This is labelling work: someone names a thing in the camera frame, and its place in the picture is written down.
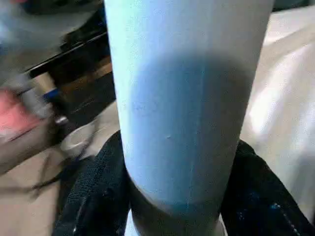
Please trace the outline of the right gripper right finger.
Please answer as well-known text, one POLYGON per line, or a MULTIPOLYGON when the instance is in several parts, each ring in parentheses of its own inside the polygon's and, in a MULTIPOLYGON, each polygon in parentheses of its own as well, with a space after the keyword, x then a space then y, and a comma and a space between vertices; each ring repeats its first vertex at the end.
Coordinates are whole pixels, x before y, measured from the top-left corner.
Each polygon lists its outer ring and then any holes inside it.
POLYGON ((220 208, 230 236, 313 236, 314 226, 280 179, 240 140, 220 208))

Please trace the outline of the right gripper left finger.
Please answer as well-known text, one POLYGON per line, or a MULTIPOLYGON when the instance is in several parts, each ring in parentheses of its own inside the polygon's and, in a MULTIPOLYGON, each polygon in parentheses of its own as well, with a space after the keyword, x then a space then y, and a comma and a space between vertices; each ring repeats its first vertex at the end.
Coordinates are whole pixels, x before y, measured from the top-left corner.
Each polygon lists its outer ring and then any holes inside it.
POLYGON ((52 235, 122 236, 129 202, 121 133, 116 131, 79 173, 52 235))

